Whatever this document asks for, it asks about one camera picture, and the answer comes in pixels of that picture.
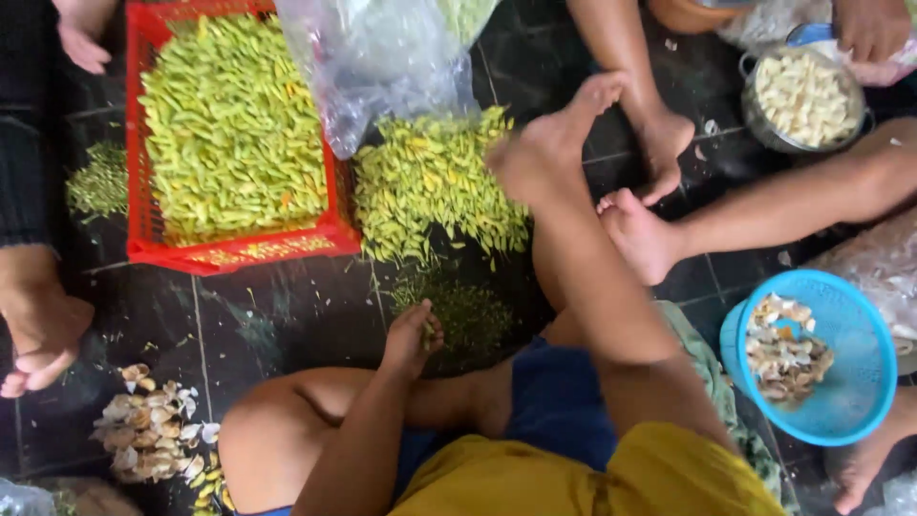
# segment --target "black tile floor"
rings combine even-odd
[[[765,150],[742,127],[736,72],[739,52],[714,36],[685,37],[644,16],[647,44],[660,93],[675,111],[690,118],[698,136],[679,162],[680,188],[654,208],[678,219],[732,188],[790,166]],[[669,50],[666,39],[677,43]],[[471,49],[475,96],[483,107],[508,106],[510,114],[531,119],[563,107],[583,78],[591,58],[563,2],[504,0]],[[83,164],[83,149],[98,140],[122,140],[125,92],[123,54],[106,77],[92,77],[62,64],[70,84],[65,113],[55,133],[64,169]],[[706,120],[721,132],[706,136]],[[700,159],[693,147],[700,149]],[[593,197],[646,180],[635,139],[618,108],[602,115],[583,148],[584,169]],[[83,339],[77,364],[61,382],[13,402],[0,400],[0,476],[94,474],[107,476],[108,459],[86,437],[92,420],[123,385],[118,366],[144,362],[159,380],[175,379],[202,393],[197,418],[220,421],[242,393],[256,383],[298,369],[322,365],[374,367],[381,359],[392,320],[384,291],[397,271],[390,264],[352,257],[317,257],[242,269],[232,275],[192,277],[149,265],[128,264],[126,221],[96,219],[74,223],[68,233],[64,277],[68,289],[93,302],[92,329]],[[828,230],[786,246],[703,255],[678,264],[653,289],[657,298],[679,303],[703,337],[717,347],[728,309],[762,279],[804,263],[841,241],[849,232]],[[443,235],[435,233],[435,239]],[[551,318],[537,288],[530,255],[514,254],[498,275],[471,246],[447,246],[467,281],[487,286],[514,309],[512,334],[484,355],[448,356],[431,364],[431,375],[447,376],[490,365],[527,342]],[[378,281],[378,288],[373,288]],[[0,367],[8,370],[9,341],[3,339]],[[901,380],[906,385],[911,379]],[[739,413],[757,428],[785,469],[790,500],[802,512],[834,514],[834,492],[819,449],[800,443],[769,422],[750,400],[737,396]],[[902,443],[883,469],[892,477],[915,456],[917,442]],[[127,489],[147,514],[186,514],[191,496],[180,482]],[[881,502],[873,485],[863,509]]]

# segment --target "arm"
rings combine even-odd
[[[507,195],[531,208],[549,242],[619,436],[640,422],[667,421],[735,452],[689,358],[579,194],[582,170],[563,168],[526,136],[495,149],[488,163]]]
[[[420,346],[424,321],[442,330],[429,301],[392,324],[379,371],[354,400],[293,504],[291,516],[382,515],[392,504],[408,392],[430,353]]]

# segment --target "navy blue shorts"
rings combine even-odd
[[[406,429],[392,501],[401,497],[421,464],[462,435]],[[617,440],[585,350],[552,346],[535,337],[513,357],[513,414],[503,438],[605,471]],[[289,514],[290,507],[284,507],[257,516]]]

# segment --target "person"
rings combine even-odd
[[[0,315],[16,349],[0,397],[17,398],[50,385],[77,355],[93,307],[67,296],[57,274],[47,197],[43,141],[51,68],[61,45],[74,62],[102,73],[111,59],[94,41],[115,0],[47,0],[6,6],[0,29]]]
[[[628,189],[602,198],[600,220],[645,285],[662,282],[689,256],[771,247],[839,222],[865,223],[917,198],[917,118],[880,124],[848,151],[734,192],[684,219],[666,222]],[[862,502],[891,447],[917,433],[917,389],[899,387],[888,417],[838,467],[834,504]]]
[[[218,444],[239,513],[783,513],[595,217],[579,151],[628,83],[593,76],[487,157],[535,218],[557,318],[508,361],[420,380],[443,340],[425,300],[392,323],[377,371],[316,368],[254,387]]]
[[[637,196],[644,206],[652,206],[678,188],[681,178],[678,157],[694,137],[694,124],[672,112],[659,95],[636,0],[567,0],[567,6],[599,66],[627,72],[633,81],[633,87],[621,97],[621,108],[634,128],[650,175],[650,184]],[[783,41],[795,24],[785,24],[780,34],[768,32],[780,27],[780,23],[774,22],[778,18],[774,11],[782,7],[776,0],[757,2],[747,17],[762,18],[761,28],[748,30],[748,34],[739,31],[729,40],[746,46],[754,38]],[[803,9],[795,9],[791,14],[795,16],[797,10]],[[826,12],[831,13],[830,6]],[[852,51],[855,62],[887,60],[904,46],[911,32],[911,16],[904,0],[875,3],[835,0],[834,12],[840,47]],[[735,20],[736,25],[741,26],[742,22],[743,19]]]

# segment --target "pile of garlic skins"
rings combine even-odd
[[[130,484],[158,482],[179,473],[188,480],[199,477],[204,458],[189,453],[200,441],[215,443],[220,425],[188,423],[197,407],[197,390],[172,380],[157,388],[143,364],[124,368],[121,375],[129,394],[115,395],[102,418],[94,421],[90,437],[114,454],[115,478]]]
[[[768,120],[809,147],[848,138],[859,121],[842,88],[842,71],[808,54],[765,58],[757,66],[755,90]]]
[[[775,325],[778,320],[796,321],[805,330],[799,340],[792,329]],[[792,299],[768,294],[752,311],[746,333],[748,368],[757,377],[757,388],[768,401],[796,409],[834,363],[834,352],[815,330],[812,310]]]

